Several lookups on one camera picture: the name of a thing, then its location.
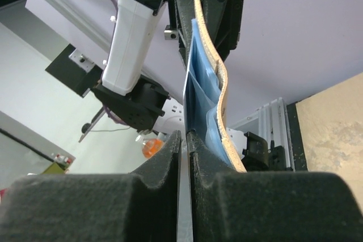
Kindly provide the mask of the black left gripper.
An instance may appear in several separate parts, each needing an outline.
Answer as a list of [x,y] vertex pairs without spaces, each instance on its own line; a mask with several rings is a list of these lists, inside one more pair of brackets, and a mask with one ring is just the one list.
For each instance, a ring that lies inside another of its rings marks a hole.
[[[222,60],[236,49],[239,41],[244,0],[200,0],[209,36]],[[170,27],[176,31],[179,54],[184,68],[188,65],[194,0],[168,0]]]

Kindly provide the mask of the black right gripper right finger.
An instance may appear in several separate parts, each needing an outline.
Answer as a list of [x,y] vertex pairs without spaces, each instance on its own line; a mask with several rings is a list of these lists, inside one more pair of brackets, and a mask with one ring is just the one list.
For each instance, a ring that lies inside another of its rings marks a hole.
[[194,241],[361,241],[362,213],[327,172],[237,172],[187,134]]

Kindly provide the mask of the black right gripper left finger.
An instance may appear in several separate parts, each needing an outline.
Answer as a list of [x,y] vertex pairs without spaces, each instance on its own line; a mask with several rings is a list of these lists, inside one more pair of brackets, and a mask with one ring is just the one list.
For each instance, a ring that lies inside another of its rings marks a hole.
[[176,241],[182,139],[127,174],[33,175],[1,202],[2,241]]

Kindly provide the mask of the grey dark card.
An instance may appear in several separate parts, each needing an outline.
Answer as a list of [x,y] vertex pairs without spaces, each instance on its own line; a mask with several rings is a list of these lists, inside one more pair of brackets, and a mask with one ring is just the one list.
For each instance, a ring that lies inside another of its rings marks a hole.
[[184,127],[185,135],[191,129],[191,106],[189,103],[189,91],[190,91],[190,80],[189,80],[189,70],[187,70],[185,75],[184,89],[183,89],[183,109],[184,109]]

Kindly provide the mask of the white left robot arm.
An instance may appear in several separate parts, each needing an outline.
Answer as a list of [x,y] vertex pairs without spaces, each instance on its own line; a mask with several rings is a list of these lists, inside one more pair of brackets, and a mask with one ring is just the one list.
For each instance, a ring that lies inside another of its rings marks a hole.
[[[237,47],[244,0],[200,0],[206,27],[220,57]],[[101,80],[92,89],[104,107],[126,125],[170,134],[184,129],[182,106],[156,81],[141,74],[157,24],[168,8],[166,34],[188,58],[194,0],[117,0],[109,56]]]

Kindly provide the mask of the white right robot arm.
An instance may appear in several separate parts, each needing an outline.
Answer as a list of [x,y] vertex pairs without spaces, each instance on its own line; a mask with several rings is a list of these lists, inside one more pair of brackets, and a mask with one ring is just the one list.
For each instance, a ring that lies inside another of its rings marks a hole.
[[[246,136],[239,173],[187,135],[194,241],[362,240],[362,213],[339,176],[276,171],[282,149]],[[17,180],[1,202],[1,240],[176,241],[181,147],[174,132],[128,174]]]

